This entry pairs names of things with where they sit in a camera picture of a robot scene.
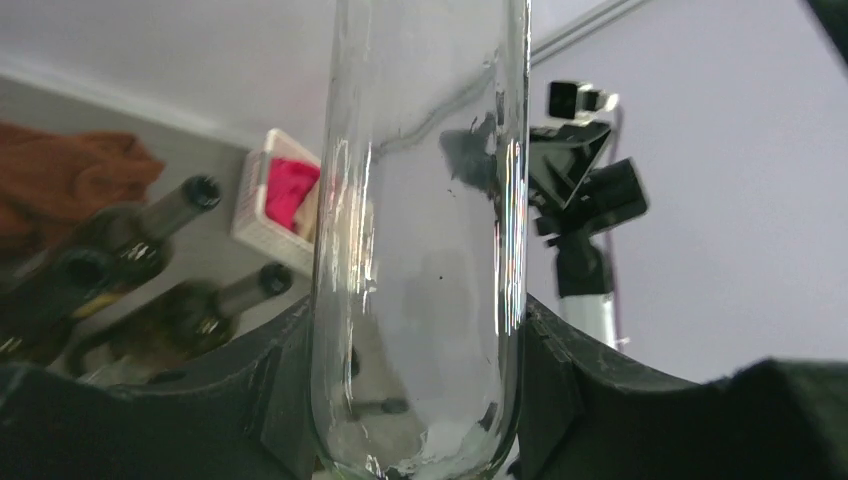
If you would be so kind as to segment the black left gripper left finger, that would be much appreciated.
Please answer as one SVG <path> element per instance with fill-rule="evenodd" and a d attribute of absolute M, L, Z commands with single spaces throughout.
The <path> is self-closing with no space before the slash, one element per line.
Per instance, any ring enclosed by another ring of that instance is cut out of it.
<path fill-rule="evenodd" d="M 144 385 L 1 370 L 5 479 L 308 479 L 311 315 L 301 299 Z"/>

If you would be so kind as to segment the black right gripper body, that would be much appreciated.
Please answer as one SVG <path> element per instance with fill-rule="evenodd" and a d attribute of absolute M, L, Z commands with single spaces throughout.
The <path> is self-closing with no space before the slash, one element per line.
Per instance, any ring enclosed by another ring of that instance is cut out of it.
<path fill-rule="evenodd" d="M 613 144 L 609 123 L 532 127 L 529 140 L 529 204 L 538 212 L 537 234 L 549 247 L 572 233 L 593 236 L 647 213 L 632 159 L 599 164 Z"/>

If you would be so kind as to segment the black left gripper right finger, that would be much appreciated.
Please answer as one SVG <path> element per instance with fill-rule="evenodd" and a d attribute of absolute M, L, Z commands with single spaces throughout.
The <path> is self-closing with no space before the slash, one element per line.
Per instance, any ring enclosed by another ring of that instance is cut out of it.
<path fill-rule="evenodd" d="M 847 366 L 765 359 L 705 384 L 527 301 L 524 479 L 843 479 Z"/>

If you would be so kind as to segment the clear glass bottle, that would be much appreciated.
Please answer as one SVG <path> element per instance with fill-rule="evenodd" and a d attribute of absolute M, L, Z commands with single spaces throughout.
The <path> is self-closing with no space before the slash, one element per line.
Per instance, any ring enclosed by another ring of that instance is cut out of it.
<path fill-rule="evenodd" d="M 521 408 L 526 1 L 341 1 L 309 399 L 337 479 L 490 479 Z"/>

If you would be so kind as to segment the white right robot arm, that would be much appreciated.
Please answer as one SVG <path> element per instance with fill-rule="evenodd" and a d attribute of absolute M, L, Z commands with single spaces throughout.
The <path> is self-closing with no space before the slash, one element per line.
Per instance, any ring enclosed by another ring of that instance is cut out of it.
<path fill-rule="evenodd" d="M 630 160 L 602 167 L 611 127 L 534 128 L 531 204 L 557 252 L 559 308 L 527 304 L 527 370 L 511 479 L 843 479 L 847 366 L 765 359 L 698 384 L 617 348 L 615 282 L 594 235 L 645 213 Z"/>

